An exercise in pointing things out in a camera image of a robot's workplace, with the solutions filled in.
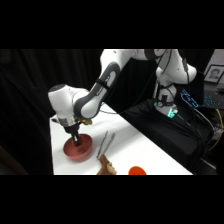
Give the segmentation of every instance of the black background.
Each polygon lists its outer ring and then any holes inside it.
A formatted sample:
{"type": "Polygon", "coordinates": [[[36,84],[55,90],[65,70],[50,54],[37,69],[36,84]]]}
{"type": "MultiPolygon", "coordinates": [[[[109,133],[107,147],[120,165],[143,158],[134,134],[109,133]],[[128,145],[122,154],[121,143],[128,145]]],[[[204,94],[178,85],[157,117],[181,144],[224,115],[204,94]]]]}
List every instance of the black background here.
{"type": "MultiPolygon", "coordinates": [[[[53,174],[49,117],[55,113],[48,90],[58,84],[90,90],[101,72],[103,49],[1,49],[0,144],[29,174],[53,174]]],[[[188,63],[204,71],[214,49],[184,49],[188,63]]],[[[129,108],[156,68],[131,59],[108,104],[129,108]]],[[[156,77],[139,100],[152,97],[156,77]]]]}

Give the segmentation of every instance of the red bowl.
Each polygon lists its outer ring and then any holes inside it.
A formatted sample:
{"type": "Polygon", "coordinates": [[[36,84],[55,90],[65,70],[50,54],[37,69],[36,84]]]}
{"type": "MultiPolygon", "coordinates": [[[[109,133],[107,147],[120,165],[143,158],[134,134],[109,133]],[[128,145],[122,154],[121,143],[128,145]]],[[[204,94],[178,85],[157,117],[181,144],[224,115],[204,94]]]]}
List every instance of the red bowl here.
{"type": "Polygon", "coordinates": [[[80,135],[81,145],[75,146],[73,139],[70,138],[64,145],[64,153],[70,159],[78,161],[87,157],[93,146],[93,140],[89,135],[81,134],[80,135]]]}

